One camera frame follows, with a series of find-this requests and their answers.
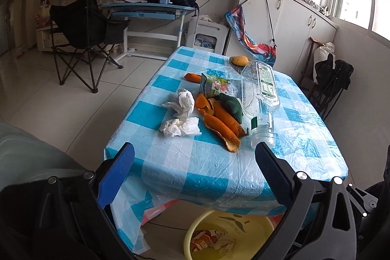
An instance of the black folding stool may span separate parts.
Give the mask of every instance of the black folding stool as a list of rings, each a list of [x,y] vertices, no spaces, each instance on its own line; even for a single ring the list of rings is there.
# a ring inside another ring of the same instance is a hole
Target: black folding stool
[[[91,92],[97,93],[98,85],[101,76],[103,75],[107,61],[112,62],[118,66],[118,68],[123,68],[122,65],[119,65],[118,62],[110,57],[110,54],[114,45],[123,42],[123,31],[127,28],[129,21],[107,19],[100,12],[97,0],[76,0],[67,6],[53,5],[50,8],[50,17],[51,45],[53,48],[54,61],[60,85],[64,85],[69,74],[73,72],[91,90]],[[62,32],[68,40],[68,44],[54,44],[53,36],[56,30],[53,29],[53,21],[58,26],[59,31]],[[75,51],[71,53],[71,59],[68,62],[63,57],[63,55],[68,54],[68,52],[64,51],[62,48],[69,45],[74,47]],[[112,46],[107,53],[105,48],[108,45]],[[85,53],[87,53],[88,61],[82,59]],[[65,74],[62,78],[58,68],[57,55],[67,66]],[[96,56],[101,56],[103,59],[105,59],[97,81],[95,81],[92,69],[92,61]],[[75,71],[75,66],[80,60],[89,64],[92,87]]]

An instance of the plastic tablecloth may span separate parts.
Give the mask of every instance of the plastic tablecloth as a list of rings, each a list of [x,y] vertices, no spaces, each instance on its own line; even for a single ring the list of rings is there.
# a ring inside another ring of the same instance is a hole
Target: plastic tablecloth
[[[105,148],[105,159],[125,142],[135,148],[130,174],[111,205],[118,233],[135,253],[148,249],[140,231],[145,210],[173,199],[241,214],[284,211],[256,164],[250,137],[244,137],[233,154],[201,119],[199,136],[166,138],[158,131],[174,114],[161,105],[176,100],[178,89],[197,95],[199,84],[183,78],[189,72],[240,79],[228,57],[178,48],[140,93]],[[280,108],[274,113],[274,154],[312,179],[346,178],[344,158],[313,106],[289,76],[275,72],[275,79]],[[196,110],[192,116],[200,117]]]

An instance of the wooden chair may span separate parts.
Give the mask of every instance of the wooden chair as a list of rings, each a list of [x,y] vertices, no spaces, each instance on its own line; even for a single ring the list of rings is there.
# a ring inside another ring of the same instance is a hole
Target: wooden chair
[[[309,50],[309,54],[307,56],[305,67],[303,68],[303,71],[301,72],[301,80],[298,82],[298,87],[303,92],[305,92],[305,93],[307,92],[307,94],[306,94],[307,99],[310,100],[313,97],[313,94],[316,91],[319,91],[319,86],[314,83],[314,80],[313,80],[313,67],[309,68],[309,64],[310,64],[310,60],[313,59],[312,58],[312,53],[313,53],[314,45],[317,44],[318,47],[322,47],[323,44],[321,42],[319,42],[319,41],[314,40],[312,37],[310,37],[309,40],[312,43],[310,45],[310,50]],[[306,83],[308,83],[308,85],[309,85],[308,87],[302,86],[302,83],[303,83],[304,79],[306,80]]]

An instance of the yellow fruit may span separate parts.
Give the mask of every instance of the yellow fruit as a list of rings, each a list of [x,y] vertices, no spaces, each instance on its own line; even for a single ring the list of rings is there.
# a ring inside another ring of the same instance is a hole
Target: yellow fruit
[[[246,56],[235,56],[232,58],[232,63],[238,65],[239,67],[244,67],[249,63],[249,60]]]

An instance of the window sill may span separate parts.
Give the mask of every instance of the window sill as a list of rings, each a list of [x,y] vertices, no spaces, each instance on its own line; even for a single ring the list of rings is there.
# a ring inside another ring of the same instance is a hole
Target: window sill
[[[345,20],[342,20],[339,18],[335,18],[335,17],[330,17],[330,20],[337,26],[345,26],[345,27],[348,27],[354,31],[363,33],[364,35],[378,41],[379,43],[383,44],[384,46],[386,46],[390,49],[390,41],[387,40],[385,37],[382,37],[381,35],[373,32],[371,30],[362,28],[362,27],[355,25],[351,22],[348,22],[348,21],[345,21]]]

